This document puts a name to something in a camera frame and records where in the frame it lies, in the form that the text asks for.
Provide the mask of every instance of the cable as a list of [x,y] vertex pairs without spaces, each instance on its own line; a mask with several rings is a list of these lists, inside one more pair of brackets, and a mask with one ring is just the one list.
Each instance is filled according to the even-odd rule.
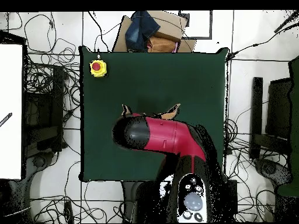
[[[254,106],[251,107],[251,108],[249,108],[249,109],[247,109],[247,110],[244,111],[243,113],[246,113],[247,111],[249,111],[249,110],[252,109],[252,108],[254,108]],[[238,122],[239,117],[240,117],[243,113],[241,113],[241,114],[237,117],[236,123]]]
[[31,206],[28,207],[28,208],[26,208],[26,209],[23,209],[23,210],[21,210],[21,211],[17,211],[17,212],[15,212],[15,213],[12,213],[12,214],[9,214],[9,215],[6,215],[6,216],[12,216],[12,215],[19,214],[19,213],[22,213],[23,211],[27,211],[27,210],[30,209],[30,208],[31,208]]
[[115,25],[114,27],[112,27],[108,32],[103,33],[103,34],[99,34],[98,36],[96,36],[95,45],[94,45],[94,47],[93,47],[93,51],[94,51],[94,52],[96,51],[96,41],[98,40],[98,37],[103,36],[103,35],[105,35],[105,34],[108,34],[110,31],[112,31],[112,30],[113,30],[115,27],[117,27],[118,25],[121,25],[121,22],[120,22],[119,24]]
[[75,129],[75,128],[63,128],[64,130],[76,130],[76,131],[80,131],[80,129]]
[[259,212],[259,207],[258,207],[258,196],[259,196],[259,194],[261,194],[261,193],[263,193],[263,192],[265,192],[265,191],[267,191],[267,192],[269,192],[269,193],[272,193],[273,195],[275,195],[275,193],[273,192],[273,191],[270,191],[270,190],[267,190],[267,189],[265,189],[265,190],[262,190],[262,191],[259,191],[258,193],[257,193],[257,195],[256,195],[256,198],[255,198],[255,202],[256,202],[256,205],[257,205],[257,211],[258,211],[258,214],[259,214],[259,217],[261,218],[261,220],[263,221],[263,222],[267,222],[266,220],[264,220],[263,218],[262,218],[262,216],[261,216],[261,214],[260,214],[260,212]]
[[69,147],[72,151],[74,151],[75,153],[77,153],[79,156],[81,156],[81,154],[80,154],[79,152],[73,150],[69,145],[68,145],[68,147]]
[[97,26],[100,28],[100,39],[103,42],[103,44],[107,47],[107,52],[109,51],[108,45],[103,41],[103,34],[102,34],[102,29],[100,27],[100,25],[96,22],[95,18],[93,18],[93,16],[91,15],[90,11],[88,11],[89,15],[91,16],[92,20],[97,24]]
[[23,21],[22,21],[22,18],[20,17],[20,21],[21,21],[21,25],[19,26],[19,27],[17,27],[17,28],[14,28],[14,29],[10,29],[9,28],[9,16],[8,16],[8,19],[7,19],[7,23],[8,23],[8,25],[7,25],[7,31],[11,31],[11,30],[17,30],[17,29],[20,29],[22,26],[23,26]]
[[279,32],[275,33],[270,39],[268,39],[268,40],[265,41],[265,42],[252,44],[252,45],[249,45],[249,46],[247,46],[247,47],[245,47],[245,48],[243,48],[243,49],[241,49],[241,50],[239,50],[239,51],[231,52],[230,54],[227,55],[227,59],[226,59],[226,61],[229,61],[229,60],[233,59],[233,58],[234,58],[240,51],[246,50],[246,49],[248,49],[248,48],[250,48],[250,47],[257,47],[257,46],[259,46],[259,45],[266,44],[266,43],[268,43],[270,40],[272,40],[276,35],[280,34],[281,32],[285,32],[285,31],[290,30],[290,29],[292,29],[292,28],[294,28],[294,27],[297,27],[297,26],[299,26],[299,22],[298,22],[298,23],[295,23],[295,24],[292,24],[292,25],[290,25],[290,26],[288,26],[288,27],[285,27],[284,29],[282,29],[282,30],[280,30]]

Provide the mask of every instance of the table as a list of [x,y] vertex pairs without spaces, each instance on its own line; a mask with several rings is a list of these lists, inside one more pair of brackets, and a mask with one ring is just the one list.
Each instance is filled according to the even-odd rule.
[[84,46],[79,52],[83,181],[154,180],[157,175],[164,155],[113,143],[112,126],[121,116],[121,104],[137,113],[160,113],[180,103],[176,120],[205,126],[222,165],[227,48],[216,54],[103,52],[106,78],[90,73],[96,53]]

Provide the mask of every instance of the emergency stop button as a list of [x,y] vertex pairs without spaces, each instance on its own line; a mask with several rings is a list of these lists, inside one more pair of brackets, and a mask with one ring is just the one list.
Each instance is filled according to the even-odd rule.
[[92,64],[92,68],[95,70],[95,71],[99,71],[100,70],[100,63],[98,62],[94,62]]

